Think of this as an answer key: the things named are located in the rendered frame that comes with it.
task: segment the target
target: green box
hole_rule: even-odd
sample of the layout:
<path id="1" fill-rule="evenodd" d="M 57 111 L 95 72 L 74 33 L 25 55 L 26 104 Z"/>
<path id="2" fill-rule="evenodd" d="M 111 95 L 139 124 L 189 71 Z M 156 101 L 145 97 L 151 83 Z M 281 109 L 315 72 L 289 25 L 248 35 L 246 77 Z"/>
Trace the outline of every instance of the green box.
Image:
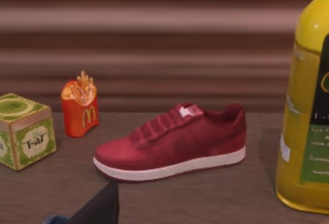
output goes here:
<path id="1" fill-rule="evenodd" d="M 49 106 L 15 94 L 0 96 L 0 163 L 19 171 L 56 149 Z"/>

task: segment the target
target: shoe sole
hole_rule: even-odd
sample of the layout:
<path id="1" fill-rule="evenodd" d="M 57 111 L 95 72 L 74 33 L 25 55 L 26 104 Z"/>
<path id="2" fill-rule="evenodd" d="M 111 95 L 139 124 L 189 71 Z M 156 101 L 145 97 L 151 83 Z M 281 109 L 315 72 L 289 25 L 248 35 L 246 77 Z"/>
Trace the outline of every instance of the shoe sole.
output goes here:
<path id="1" fill-rule="evenodd" d="M 219 156 L 209 156 L 181 162 L 171 166 L 165 166 L 158 169 L 129 171 L 115 169 L 99 162 L 95 157 L 93 159 L 95 167 L 110 178 L 127 182 L 152 181 L 157 179 L 169 178 L 193 171 L 212 169 L 216 167 L 225 167 L 238 164 L 246 157 L 246 147 L 241 150 Z"/>

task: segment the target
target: red shoe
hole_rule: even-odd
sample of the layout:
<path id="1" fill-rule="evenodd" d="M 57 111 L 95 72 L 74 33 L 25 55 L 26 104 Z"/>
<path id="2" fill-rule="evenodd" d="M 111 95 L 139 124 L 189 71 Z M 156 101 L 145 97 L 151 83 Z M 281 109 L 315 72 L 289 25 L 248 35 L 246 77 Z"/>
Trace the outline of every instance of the red shoe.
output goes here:
<path id="1" fill-rule="evenodd" d="M 239 163 L 246 154 L 244 109 L 211 112 L 178 105 L 129 136 L 96 149 L 94 164 L 122 181 L 149 181 Z"/>

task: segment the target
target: brown tabletop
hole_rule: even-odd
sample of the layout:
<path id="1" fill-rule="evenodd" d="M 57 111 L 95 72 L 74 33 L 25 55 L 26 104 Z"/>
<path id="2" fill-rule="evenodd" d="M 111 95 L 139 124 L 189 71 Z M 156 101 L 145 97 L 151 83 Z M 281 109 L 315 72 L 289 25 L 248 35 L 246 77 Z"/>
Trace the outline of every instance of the brown tabletop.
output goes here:
<path id="1" fill-rule="evenodd" d="M 127 134 L 154 114 L 101 114 L 82 139 L 65 136 L 55 113 L 58 151 L 16 173 L 0 166 L 0 223 L 40 224 L 70 216 L 107 183 L 92 164 L 94 149 Z M 319 223 L 329 216 L 294 211 L 273 189 L 282 115 L 249 114 L 247 158 L 225 169 L 149 183 L 119 185 L 120 224 Z"/>

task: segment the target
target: yellow bottle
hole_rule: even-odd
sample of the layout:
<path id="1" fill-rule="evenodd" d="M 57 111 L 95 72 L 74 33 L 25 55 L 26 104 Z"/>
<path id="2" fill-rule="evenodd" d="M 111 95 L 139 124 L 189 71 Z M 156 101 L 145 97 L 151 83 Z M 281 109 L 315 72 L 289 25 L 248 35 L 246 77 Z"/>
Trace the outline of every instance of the yellow bottle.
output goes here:
<path id="1" fill-rule="evenodd" d="M 329 214 L 329 0 L 303 11 L 278 156 L 276 190 L 286 205 Z"/>

